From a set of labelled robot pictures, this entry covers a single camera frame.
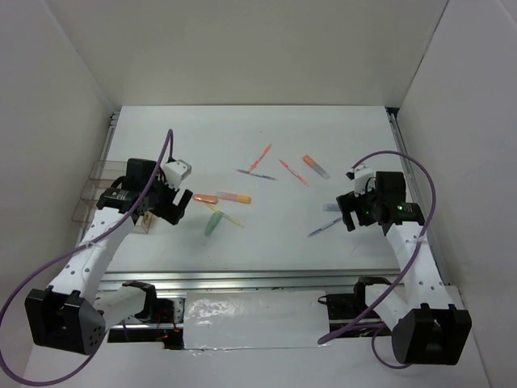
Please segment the yellow thin pen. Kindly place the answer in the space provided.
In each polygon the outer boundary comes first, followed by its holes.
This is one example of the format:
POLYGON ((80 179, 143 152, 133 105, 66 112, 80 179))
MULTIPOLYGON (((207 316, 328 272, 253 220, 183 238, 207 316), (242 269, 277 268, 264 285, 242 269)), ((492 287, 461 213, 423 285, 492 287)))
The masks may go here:
POLYGON ((208 206, 213 212, 219 213, 223 218, 225 218, 226 220, 232 222, 234 225, 239 226, 241 228, 245 227, 239 220, 237 220, 234 217, 231 217, 227 213, 224 213, 224 212, 220 211, 215 205, 206 204, 206 206, 208 206))

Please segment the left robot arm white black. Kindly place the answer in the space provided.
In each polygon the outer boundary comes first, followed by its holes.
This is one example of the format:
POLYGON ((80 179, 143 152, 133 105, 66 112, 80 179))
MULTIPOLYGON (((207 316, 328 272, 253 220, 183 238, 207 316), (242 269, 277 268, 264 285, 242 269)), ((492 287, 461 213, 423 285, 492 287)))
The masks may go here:
POLYGON ((175 197, 190 174, 191 166, 183 160, 172 158, 163 166, 147 159, 127 161, 124 175, 97 200, 79 252, 45 289, 27 295, 24 305, 35 344, 90 356, 106 332, 126 318, 148 323, 158 316, 157 292, 149 283, 130 280, 106 297, 97 292, 115 253, 141 217, 152 213, 173 226, 183 218, 192 192, 175 197))

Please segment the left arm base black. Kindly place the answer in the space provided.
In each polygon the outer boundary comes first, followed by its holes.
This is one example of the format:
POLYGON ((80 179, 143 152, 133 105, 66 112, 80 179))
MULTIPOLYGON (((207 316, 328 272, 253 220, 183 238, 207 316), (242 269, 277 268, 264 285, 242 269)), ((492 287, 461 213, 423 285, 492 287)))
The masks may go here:
POLYGON ((148 318, 129 316, 107 335, 109 344, 160 344, 164 349, 182 350, 185 299, 159 298, 148 318))

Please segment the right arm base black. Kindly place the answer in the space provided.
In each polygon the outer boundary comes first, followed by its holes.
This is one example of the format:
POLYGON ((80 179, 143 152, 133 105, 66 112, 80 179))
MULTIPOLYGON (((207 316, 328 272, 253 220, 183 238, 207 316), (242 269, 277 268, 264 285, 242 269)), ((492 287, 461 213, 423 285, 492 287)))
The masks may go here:
POLYGON ((344 327, 367 308, 353 293, 326 294, 317 302, 326 307, 331 330, 344 327))

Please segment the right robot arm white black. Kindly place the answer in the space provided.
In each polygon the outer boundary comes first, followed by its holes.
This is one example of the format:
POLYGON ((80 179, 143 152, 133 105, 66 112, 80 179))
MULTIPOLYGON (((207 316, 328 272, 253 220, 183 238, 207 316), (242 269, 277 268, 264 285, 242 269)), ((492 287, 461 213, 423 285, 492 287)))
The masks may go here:
POLYGON ((383 278, 363 277, 355 285, 354 311, 374 313, 391 331, 393 353, 401 365, 456 365, 464 349, 472 319, 455 305, 432 255, 425 218, 418 204, 406 199, 403 173, 375 172, 364 164, 347 172, 354 189, 337 199, 344 224, 377 224, 401 269, 406 293, 383 278))

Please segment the blue thin pen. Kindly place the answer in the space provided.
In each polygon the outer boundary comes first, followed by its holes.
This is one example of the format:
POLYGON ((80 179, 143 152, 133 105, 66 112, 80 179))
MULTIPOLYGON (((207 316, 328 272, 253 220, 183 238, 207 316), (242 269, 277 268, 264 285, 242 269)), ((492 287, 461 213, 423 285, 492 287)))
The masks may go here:
POLYGON ((342 218, 341 218, 341 217, 338 217, 338 218, 334 219, 333 221, 328 222, 328 223, 326 223, 325 225, 323 225, 323 226, 319 227, 318 229, 316 229, 316 230, 314 230, 314 231, 310 232, 310 233, 307 235, 307 237, 308 237, 308 238, 311 238, 311 237, 313 237, 313 236, 315 236, 315 235, 317 235, 317 234, 321 233, 322 231, 328 230, 330 227, 332 227, 332 226, 334 226, 334 225, 338 224, 338 223, 339 223, 339 222, 341 222, 341 221, 342 221, 342 218))

